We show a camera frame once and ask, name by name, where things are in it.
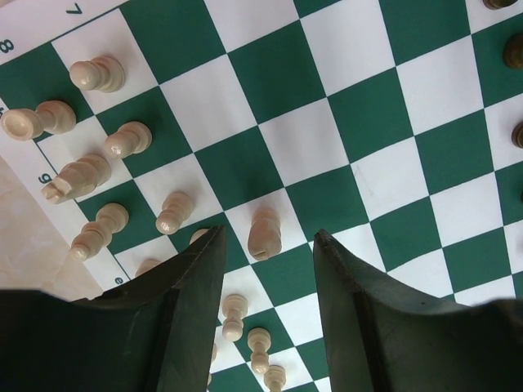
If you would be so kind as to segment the white knight g8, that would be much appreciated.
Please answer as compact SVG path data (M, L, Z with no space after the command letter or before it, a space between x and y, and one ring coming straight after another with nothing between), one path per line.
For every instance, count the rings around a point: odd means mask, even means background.
M42 190L42 196L53 204L63 203L91 193L111 176L111 168L105 158L87 154L65 165L60 173Z

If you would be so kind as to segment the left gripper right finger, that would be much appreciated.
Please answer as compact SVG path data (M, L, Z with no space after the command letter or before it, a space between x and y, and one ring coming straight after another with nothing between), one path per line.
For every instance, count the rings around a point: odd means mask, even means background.
M332 390L521 390L521 300L466 306L428 295L324 230L313 260Z

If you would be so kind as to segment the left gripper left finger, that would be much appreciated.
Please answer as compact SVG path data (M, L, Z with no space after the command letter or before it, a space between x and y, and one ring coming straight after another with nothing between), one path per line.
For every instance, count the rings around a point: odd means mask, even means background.
M204 391L226 229L94 299L1 293L4 391Z

